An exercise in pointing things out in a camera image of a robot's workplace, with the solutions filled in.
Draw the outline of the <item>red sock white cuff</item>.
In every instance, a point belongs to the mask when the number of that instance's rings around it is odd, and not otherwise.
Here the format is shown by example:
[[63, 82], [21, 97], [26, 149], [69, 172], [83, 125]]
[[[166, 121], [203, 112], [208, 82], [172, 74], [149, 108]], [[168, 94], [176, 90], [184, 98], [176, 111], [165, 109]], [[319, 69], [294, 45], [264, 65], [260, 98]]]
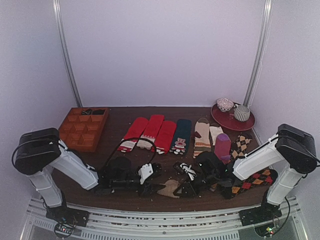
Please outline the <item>red sock white cuff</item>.
[[131, 152], [135, 145], [137, 144], [137, 139], [132, 139], [127, 141], [131, 138], [139, 138], [142, 133], [144, 132], [145, 128], [147, 127], [149, 120], [145, 117], [138, 117], [134, 120], [131, 124], [130, 128], [128, 129], [127, 133], [123, 137], [122, 140], [126, 140], [123, 142], [117, 150], [123, 153]]

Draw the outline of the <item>tan ribbed sock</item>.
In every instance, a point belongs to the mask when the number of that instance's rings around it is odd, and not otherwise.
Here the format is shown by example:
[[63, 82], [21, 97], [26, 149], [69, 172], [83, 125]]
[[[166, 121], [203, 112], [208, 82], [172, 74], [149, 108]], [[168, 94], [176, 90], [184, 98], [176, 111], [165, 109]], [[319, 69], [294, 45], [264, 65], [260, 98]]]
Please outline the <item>tan ribbed sock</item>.
[[160, 189], [157, 191], [158, 195], [173, 198], [173, 199], [179, 199], [180, 196], [174, 195], [174, 191], [178, 189], [178, 187], [181, 185], [177, 180], [175, 179], [169, 179], [164, 183], [165, 187], [163, 189]]

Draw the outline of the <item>striped rolled sock in tray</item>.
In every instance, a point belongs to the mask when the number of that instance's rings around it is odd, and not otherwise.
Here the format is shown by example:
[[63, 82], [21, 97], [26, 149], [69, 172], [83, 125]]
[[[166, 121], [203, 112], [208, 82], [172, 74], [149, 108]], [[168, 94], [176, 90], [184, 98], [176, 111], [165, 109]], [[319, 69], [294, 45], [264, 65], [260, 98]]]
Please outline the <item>striped rolled sock in tray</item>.
[[84, 116], [91, 115], [93, 110], [91, 108], [82, 110], [81, 114]]

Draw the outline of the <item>red sock beige cuff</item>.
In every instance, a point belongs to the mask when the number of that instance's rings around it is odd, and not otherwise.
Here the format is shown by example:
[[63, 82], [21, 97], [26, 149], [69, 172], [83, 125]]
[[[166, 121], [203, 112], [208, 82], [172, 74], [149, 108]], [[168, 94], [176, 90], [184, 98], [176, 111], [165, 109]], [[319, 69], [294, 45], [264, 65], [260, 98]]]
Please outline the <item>red sock beige cuff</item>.
[[[151, 115], [149, 122], [148, 122], [144, 132], [142, 133], [141, 138], [148, 139], [149, 141], [154, 143], [156, 140], [156, 137], [160, 131], [160, 128], [162, 126], [164, 119], [165, 119], [165, 116], [163, 114]], [[151, 150], [153, 148], [153, 145], [149, 141], [140, 139], [137, 142], [137, 147], [139, 147], [141, 149]]]

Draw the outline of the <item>beige brown striped sock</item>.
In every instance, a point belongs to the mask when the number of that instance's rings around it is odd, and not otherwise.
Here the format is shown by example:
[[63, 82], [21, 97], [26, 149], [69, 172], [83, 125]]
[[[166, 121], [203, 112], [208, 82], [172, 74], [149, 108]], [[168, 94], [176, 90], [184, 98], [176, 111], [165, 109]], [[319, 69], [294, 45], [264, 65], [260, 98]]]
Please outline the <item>beige brown striped sock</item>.
[[195, 159], [202, 152], [211, 152], [210, 123], [205, 117], [201, 117], [194, 127], [194, 148], [192, 157]]

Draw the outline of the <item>left aluminium frame post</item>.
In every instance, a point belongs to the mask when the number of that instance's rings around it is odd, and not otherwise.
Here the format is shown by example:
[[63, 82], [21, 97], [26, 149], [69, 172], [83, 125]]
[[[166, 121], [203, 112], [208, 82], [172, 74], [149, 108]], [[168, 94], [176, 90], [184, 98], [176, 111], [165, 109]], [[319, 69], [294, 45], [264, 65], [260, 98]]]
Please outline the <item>left aluminium frame post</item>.
[[60, 40], [60, 45], [62, 49], [63, 62], [64, 62], [66, 73], [67, 73], [67, 78], [71, 87], [74, 100], [76, 102], [76, 106], [79, 108], [82, 108], [83, 103], [80, 97], [80, 92], [78, 90], [74, 71], [72, 68], [72, 63], [71, 63], [70, 54], [68, 50], [68, 44], [66, 40], [66, 34], [64, 30], [63, 16], [61, 12], [61, 1], [53, 0], [52, 5], [53, 5], [53, 13], [56, 21], [58, 36]]

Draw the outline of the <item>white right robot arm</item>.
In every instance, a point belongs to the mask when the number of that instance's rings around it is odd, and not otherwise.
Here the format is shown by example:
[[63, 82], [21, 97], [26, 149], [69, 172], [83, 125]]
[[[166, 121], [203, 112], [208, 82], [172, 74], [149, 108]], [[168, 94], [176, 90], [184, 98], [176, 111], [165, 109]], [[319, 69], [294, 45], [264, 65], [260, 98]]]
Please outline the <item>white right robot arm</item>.
[[259, 220], [268, 220], [282, 203], [287, 194], [298, 184], [301, 178], [313, 172], [320, 162], [316, 156], [314, 137], [288, 124], [278, 126], [277, 133], [266, 143], [250, 153], [224, 164], [214, 152], [204, 151], [194, 160], [201, 173], [196, 174], [190, 165], [176, 162], [178, 172], [190, 174], [187, 181], [173, 192], [175, 196], [195, 197], [204, 187], [218, 184], [231, 188], [239, 185], [275, 163], [285, 161], [281, 173], [276, 174], [264, 197], [265, 203], [256, 210]]

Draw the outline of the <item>wooden compartment tray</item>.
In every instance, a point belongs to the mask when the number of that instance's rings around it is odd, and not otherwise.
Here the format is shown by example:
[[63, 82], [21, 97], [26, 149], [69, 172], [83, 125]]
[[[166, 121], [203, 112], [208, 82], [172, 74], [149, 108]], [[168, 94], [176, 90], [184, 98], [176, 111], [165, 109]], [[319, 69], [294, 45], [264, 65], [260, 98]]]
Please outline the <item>wooden compartment tray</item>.
[[[82, 115], [82, 110], [86, 109], [92, 109], [92, 114]], [[96, 151], [108, 116], [107, 107], [73, 107], [58, 129], [60, 139], [70, 149], [93, 153]]]

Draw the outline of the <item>right aluminium frame post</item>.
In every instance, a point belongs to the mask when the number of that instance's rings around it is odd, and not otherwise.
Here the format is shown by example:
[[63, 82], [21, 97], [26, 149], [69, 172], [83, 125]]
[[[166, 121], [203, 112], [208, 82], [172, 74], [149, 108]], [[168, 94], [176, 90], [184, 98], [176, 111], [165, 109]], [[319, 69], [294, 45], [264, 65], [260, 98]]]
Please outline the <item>right aluminium frame post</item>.
[[253, 103], [253, 99], [255, 96], [255, 92], [258, 86], [258, 82], [259, 82], [259, 78], [262, 70], [262, 60], [267, 47], [267, 41], [268, 41], [268, 36], [270, 31], [272, 8], [273, 8], [273, 0], [265, 0], [257, 50], [256, 50], [254, 62], [253, 62], [253, 68], [250, 75], [247, 91], [243, 101], [243, 104], [248, 108], [250, 108]]

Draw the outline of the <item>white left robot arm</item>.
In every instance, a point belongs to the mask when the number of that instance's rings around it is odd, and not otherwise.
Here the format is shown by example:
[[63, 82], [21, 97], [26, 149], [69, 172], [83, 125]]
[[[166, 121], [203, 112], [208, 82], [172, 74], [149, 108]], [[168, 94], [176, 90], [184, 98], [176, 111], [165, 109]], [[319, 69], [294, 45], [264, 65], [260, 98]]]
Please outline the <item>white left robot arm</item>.
[[151, 183], [159, 175], [161, 165], [149, 160], [133, 171], [131, 161], [124, 157], [107, 158], [100, 169], [85, 163], [76, 150], [69, 148], [56, 128], [46, 128], [23, 134], [11, 155], [11, 164], [28, 177], [47, 207], [61, 222], [72, 218], [66, 207], [64, 194], [55, 184], [49, 168], [54, 168], [77, 182], [84, 190], [95, 195], [109, 195], [117, 189], [134, 190], [148, 197], [165, 188], [164, 184]]

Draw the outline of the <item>red sock spotted cuff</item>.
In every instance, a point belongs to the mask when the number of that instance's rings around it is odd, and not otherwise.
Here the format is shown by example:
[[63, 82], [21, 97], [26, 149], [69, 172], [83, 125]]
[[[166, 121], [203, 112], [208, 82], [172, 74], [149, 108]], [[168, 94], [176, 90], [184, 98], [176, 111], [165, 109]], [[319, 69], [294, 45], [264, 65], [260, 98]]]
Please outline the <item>red sock spotted cuff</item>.
[[158, 154], [167, 154], [170, 150], [176, 128], [177, 124], [175, 122], [169, 120], [163, 121], [154, 141], [156, 148], [152, 147], [151, 151]]

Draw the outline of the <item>cream short sock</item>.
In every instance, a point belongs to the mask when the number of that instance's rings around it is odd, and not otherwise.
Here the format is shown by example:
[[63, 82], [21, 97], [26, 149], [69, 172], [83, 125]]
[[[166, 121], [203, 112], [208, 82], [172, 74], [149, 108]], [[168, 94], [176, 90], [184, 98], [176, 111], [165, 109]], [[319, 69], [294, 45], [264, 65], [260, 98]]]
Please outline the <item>cream short sock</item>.
[[215, 146], [216, 145], [216, 139], [218, 137], [218, 135], [223, 134], [223, 129], [221, 126], [215, 126], [215, 125], [210, 125], [209, 126], [209, 131], [210, 131], [210, 136], [212, 139], [212, 145]]

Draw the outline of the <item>dark green monkey sock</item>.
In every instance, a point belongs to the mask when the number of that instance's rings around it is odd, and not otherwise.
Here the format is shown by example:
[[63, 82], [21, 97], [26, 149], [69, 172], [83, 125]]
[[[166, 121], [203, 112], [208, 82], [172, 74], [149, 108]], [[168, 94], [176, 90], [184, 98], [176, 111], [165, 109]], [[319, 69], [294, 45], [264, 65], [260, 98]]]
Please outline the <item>dark green monkey sock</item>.
[[170, 153], [184, 156], [188, 152], [191, 138], [191, 128], [191, 120], [179, 119], [177, 121], [176, 130], [169, 149]]

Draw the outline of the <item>brown argyle sock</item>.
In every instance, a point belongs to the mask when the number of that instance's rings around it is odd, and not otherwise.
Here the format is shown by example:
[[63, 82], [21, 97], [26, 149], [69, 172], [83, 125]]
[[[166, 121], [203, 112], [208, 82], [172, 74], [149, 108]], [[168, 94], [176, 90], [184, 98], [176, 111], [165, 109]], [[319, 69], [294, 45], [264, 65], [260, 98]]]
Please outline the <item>brown argyle sock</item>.
[[251, 143], [253, 137], [248, 133], [241, 133], [230, 147], [230, 161], [235, 161], [238, 157], [243, 157], [247, 152], [247, 148]]

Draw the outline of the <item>white patterned bowl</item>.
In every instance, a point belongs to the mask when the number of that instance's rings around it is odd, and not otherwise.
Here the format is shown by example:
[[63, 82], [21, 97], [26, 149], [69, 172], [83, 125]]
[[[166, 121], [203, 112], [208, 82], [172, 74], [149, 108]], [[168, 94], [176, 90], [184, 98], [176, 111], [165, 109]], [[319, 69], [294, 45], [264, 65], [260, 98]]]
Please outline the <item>white patterned bowl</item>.
[[217, 99], [216, 104], [222, 112], [228, 112], [234, 107], [234, 102], [224, 97]]

